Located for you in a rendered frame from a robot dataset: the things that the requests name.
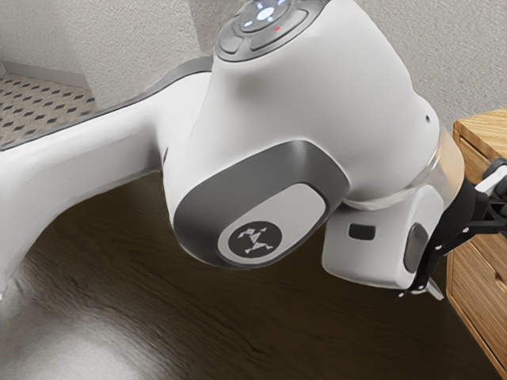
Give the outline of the wooden drawer cabinet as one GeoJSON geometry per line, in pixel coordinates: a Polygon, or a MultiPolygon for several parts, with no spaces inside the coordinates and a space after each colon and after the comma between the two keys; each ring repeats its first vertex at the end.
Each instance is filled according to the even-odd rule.
{"type": "MultiPolygon", "coordinates": [[[[491,162],[507,159],[507,107],[457,120],[453,139],[477,184],[491,162]]],[[[507,237],[477,235],[448,255],[448,301],[501,380],[507,380],[507,237]]]]}

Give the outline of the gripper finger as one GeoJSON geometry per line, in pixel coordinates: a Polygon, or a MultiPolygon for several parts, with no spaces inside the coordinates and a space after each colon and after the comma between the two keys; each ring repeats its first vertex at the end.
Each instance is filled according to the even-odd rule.
{"type": "Polygon", "coordinates": [[[407,294],[420,295],[428,293],[437,301],[444,299],[442,290],[432,279],[432,275],[441,258],[446,257],[452,250],[461,246],[464,242],[473,238],[470,227],[465,227],[453,239],[437,245],[431,249],[426,249],[423,253],[421,263],[419,264],[414,281],[407,289],[390,289],[390,296],[400,299],[407,294]]]}
{"type": "Polygon", "coordinates": [[[496,159],[488,166],[476,190],[487,198],[479,233],[507,234],[507,158],[496,159]]]}

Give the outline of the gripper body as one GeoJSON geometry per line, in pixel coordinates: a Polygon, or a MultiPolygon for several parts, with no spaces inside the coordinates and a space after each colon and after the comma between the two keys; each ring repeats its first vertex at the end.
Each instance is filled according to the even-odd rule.
{"type": "Polygon", "coordinates": [[[439,254],[451,252],[470,240],[472,236],[463,234],[463,230],[473,218],[481,218],[486,213],[488,195],[477,191],[474,185],[464,177],[461,188],[436,225],[424,256],[428,257],[436,247],[441,246],[439,254]]]}

